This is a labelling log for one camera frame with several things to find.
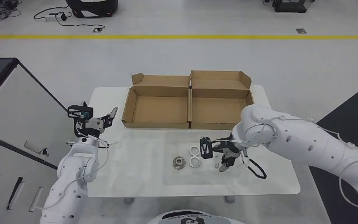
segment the black cable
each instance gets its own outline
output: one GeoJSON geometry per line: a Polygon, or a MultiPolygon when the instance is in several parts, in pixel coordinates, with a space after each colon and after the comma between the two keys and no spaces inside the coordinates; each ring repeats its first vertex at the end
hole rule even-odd
{"type": "Polygon", "coordinates": [[[262,4],[263,4],[264,6],[269,6],[270,1],[266,2],[265,0],[262,0],[262,4]]]}
{"type": "Polygon", "coordinates": [[[54,8],[48,8],[48,9],[46,9],[46,10],[42,10],[41,12],[37,13],[37,14],[34,16],[34,19],[39,20],[39,19],[41,19],[41,18],[45,18],[45,17],[36,18],[36,16],[39,15],[39,14],[41,14],[41,13],[43,13],[43,12],[46,12],[46,11],[48,11],[48,10],[55,10],[55,9],[58,9],[58,8],[64,9],[64,8],[68,8],[68,7],[69,7],[69,6],[66,6],[66,7],[54,7],[54,8]]]}
{"type": "Polygon", "coordinates": [[[57,20],[57,22],[58,22],[58,24],[60,24],[61,26],[74,26],[74,27],[76,27],[76,26],[101,26],[101,28],[100,29],[104,29],[106,26],[104,26],[104,25],[100,25],[100,24],[78,24],[78,25],[63,25],[63,24],[61,24],[60,23],[60,21],[58,21],[58,19],[57,19],[57,15],[55,15],[55,18],[56,18],[56,20],[57,20]]]}
{"type": "Polygon", "coordinates": [[[263,170],[263,168],[261,168],[259,166],[259,164],[257,164],[253,159],[249,159],[250,162],[252,162],[261,172],[262,172],[262,176],[260,176],[259,174],[257,174],[250,166],[248,166],[247,168],[257,177],[257,178],[260,178],[260,179],[266,179],[267,178],[267,175],[265,173],[265,171],[263,170]]]}
{"type": "MultiPolygon", "coordinates": [[[[38,16],[39,14],[41,14],[41,13],[43,13],[43,12],[46,12],[46,11],[48,11],[48,10],[66,9],[66,8],[68,8],[68,7],[69,7],[69,6],[66,6],[66,7],[54,7],[54,8],[48,8],[48,9],[46,9],[46,10],[42,10],[41,12],[37,13],[37,14],[34,16],[34,19],[36,19],[36,20],[39,20],[39,19],[41,19],[41,18],[46,19],[45,17],[38,17],[38,18],[36,18],[36,16],[38,16]]],[[[100,24],[64,25],[64,24],[61,24],[60,21],[58,21],[58,19],[57,19],[57,16],[58,16],[58,14],[60,14],[60,13],[70,13],[70,14],[71,14],[70,16],[66,16],[66,14],[65,14],[66,18],[70,18],[73,14],[72,14],[71,12],[57,12],[56,15],[55,15],[55,18],[56,18],[56,21],[58,22],[58,24],[60,24],[61,26],[74,26],[74,27],[77,27],[77,26],[100,26],[99,29],[104,29],[104,28],[106,27],[106,26],[100,25],[100,24]]]]}
{"type": "Polygon", "coordinates": [[[14,18],[14,17],[21,15],[21,11],[16,8],[14,10],[12,10],[11,12],[19,12],[19,14],[15,15],[15,16],[8,16],[8,18],[14,18]]]}
{"type": "Polygon", "coordinates": [[[4,2],[3,6],[0,6],[0,21],[6,18],[13,18],[21,15],[21,11],[16,7],[22,3],[18,1],[8,1],[9,3],[4,2]],[[17,15],[10,16],[12,12],[18,12],[17,15]]]}

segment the yellow floor line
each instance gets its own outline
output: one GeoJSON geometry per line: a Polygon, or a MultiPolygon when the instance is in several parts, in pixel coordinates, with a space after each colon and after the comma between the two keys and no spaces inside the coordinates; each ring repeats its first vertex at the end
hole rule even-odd
{"type": "Polygon", "coordinates": [[[358,35],[236,35],[236,34],[0,34],[0,39],[201,39],[201,40],[357,40],[358,35]]]}

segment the cardboard box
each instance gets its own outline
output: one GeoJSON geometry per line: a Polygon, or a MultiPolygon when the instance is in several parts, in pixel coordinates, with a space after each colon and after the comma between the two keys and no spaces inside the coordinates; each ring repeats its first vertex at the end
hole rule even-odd
{"type": "Polygon", "coordinates": [[[122,122],[128,128],[189,128],[189,76],[135,74],[122,122]]]}
{"type": "Polygon", "coordinates": [[[251,78],[243,72],[191,72],[191,129],[231,130],[253,104],[251,78]]]}

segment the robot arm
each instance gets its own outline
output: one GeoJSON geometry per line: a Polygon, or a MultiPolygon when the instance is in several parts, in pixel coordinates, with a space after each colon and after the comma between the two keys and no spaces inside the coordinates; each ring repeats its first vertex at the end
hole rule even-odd
{"type": "Polygon", "coordinates": [[[112,125],[116,112],[117,108],[114,108],[106,116],[93,118],[93,109],[86,104],[68,108],[68,116],[74,118],[78,138],[75,142],[67,142],[72,148],[61,160],[57,169],[59,179],[52,186],[44,207],[40,208],[43,210],[41,224],[79,222],[88,197],[87,183],[95,180],[97,171],[107,162],[99,167],[98,148],[101,140],[98,137],[105,128],[112,125]]]}
{"type": "MultiPolygon", "coordinates": [[[[264,145],[268,150],[286,159],[314,166],[326,170],[343,179],[358,190],[358,148],[352,143],[338,140],[317,126],[313,121],[306,121],[296,116],[280,113],[257,105],[250,105],[241,113],[242,121],[232,130],[226,142],[221,142],[222,150],[243,152],[247,157],[247,148],[264,145]]],[[[208,158],[213,142],[202,138],[200,140],[201,154],[208,158]]],[[[222,158],[222,167],[226,170],[233,166],[229,163],[230,157],[222,158]]]]}

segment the white table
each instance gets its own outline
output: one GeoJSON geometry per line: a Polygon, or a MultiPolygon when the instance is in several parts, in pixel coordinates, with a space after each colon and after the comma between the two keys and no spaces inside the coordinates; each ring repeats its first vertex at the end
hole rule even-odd
{"type": "MultiPolygon", "coordinates": [[[[254,102],[270,107],[262,86],[251,87],[254,102]]],[[[298,194],[300,185],[291,161],[263,146],[250,148],[249,157],[266,171],[267,179],[256,178],[240,160],[229,170],[219,173],[215,164],[221,156],[201,159],[201,166],[189,166],[189,148],[199,144],[201,136],[211,139],[227,137],[228,130],[134,129],[124,127],[121,117],[128,87],[98,87],[89,106],[94,116],[103,116],[118,107],[113,125],[100,137],[108,143],[110,158],[89,183],[89,197],[175,197],[208,195],[298,194]],[[176,170],[172,161],[183,156],[187,165],[176,170]]],[[[106,159],[100,150],[100,163],[106,159]]]]}

